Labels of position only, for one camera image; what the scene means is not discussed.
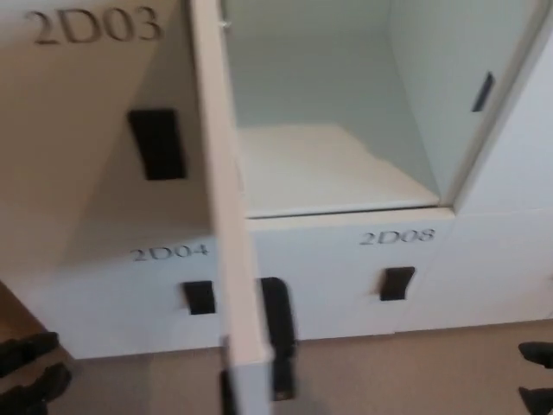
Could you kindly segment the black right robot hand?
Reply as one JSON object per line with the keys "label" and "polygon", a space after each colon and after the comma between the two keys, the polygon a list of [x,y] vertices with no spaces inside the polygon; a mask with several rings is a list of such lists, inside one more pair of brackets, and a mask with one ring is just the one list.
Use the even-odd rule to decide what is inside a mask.
{"label": "black right robot hand", "polygon": [[[552,369],[551,342],[522,342],[518,350],[523,358],[546,369]],[[529,389],[520,387],[518,394],[529,414],[548,415],[552,413],[552,388]]]}

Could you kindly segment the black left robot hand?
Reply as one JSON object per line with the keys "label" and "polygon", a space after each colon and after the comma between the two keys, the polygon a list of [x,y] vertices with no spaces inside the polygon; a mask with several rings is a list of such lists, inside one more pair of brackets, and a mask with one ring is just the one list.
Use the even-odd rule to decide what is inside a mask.
{"label": "black left robot hand", "polygon": [[[1,378],[37,361],[59,346],[59,335],[50,331],[2,342]],[[73,374],[65,363],[47,366],[34,382],[13,386],[1,393],[1,413],[48,414],[48,405],[69,388],[72,380]]]}

